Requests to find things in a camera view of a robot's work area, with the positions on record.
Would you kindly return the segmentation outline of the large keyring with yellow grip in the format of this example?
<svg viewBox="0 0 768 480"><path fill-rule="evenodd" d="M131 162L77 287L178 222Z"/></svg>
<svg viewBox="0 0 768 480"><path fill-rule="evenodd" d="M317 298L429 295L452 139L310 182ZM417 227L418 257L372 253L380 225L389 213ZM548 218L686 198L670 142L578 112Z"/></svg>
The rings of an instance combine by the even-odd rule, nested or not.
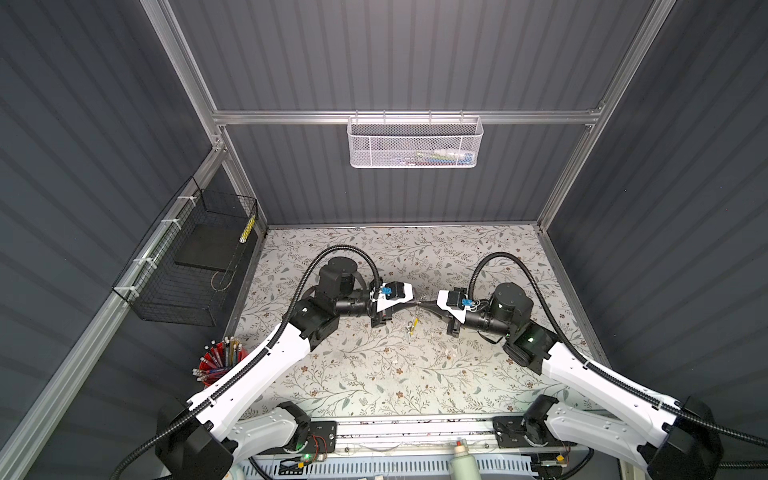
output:
<svg viewBox="0 0 768 480"><path fill-rule="evenodd" d="M409 336L412 336L414 334L416 326L419 324L419 319L414 318L412 321L410 321L406 327L406 332Z"/></svg>

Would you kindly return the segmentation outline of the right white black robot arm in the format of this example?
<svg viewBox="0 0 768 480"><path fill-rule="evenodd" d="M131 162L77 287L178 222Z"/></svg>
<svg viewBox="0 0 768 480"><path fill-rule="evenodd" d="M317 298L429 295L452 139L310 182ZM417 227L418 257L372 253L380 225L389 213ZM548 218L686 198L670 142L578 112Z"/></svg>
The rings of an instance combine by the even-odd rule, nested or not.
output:
<svg viewBox="0 0 768 480"><path fill-rule="evenodd" d="M654 393L587 357L574 354L555 332L532 321L532 300L514 283L497 286L490 299L474 301L463 288L442 290L425 308L449 321L451 335L462 328L502 341L518 366L555 380L607 410L606 415L569 407L540 395L519 428L526 440L581 444L643 470L652 479L712 479L723 456L719 436L698 425L711 410L689 399L686 420L663 410L670 397Z"/></svg>

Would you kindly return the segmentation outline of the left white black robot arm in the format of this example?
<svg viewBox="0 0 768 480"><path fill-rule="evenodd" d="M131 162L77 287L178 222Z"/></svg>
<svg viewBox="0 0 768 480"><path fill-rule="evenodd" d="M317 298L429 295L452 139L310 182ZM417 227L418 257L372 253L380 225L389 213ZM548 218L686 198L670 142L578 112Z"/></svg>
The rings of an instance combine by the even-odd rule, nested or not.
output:
<svg viewBox="0 0 768 480"><path fill-rule="evenodd" d="M300 285L281 324L229 372L193 395L179 412L161 414L158 428L176 431L155 446L173 479L222 479L237 462L257 454L313 450L311 420L284 401L243 421L242 415L275 380L336 332L343 317L367 316L372 325L411 305L411 284L374 278L365 283L354 260L336 256L320 268L318 282Z"/></svg>

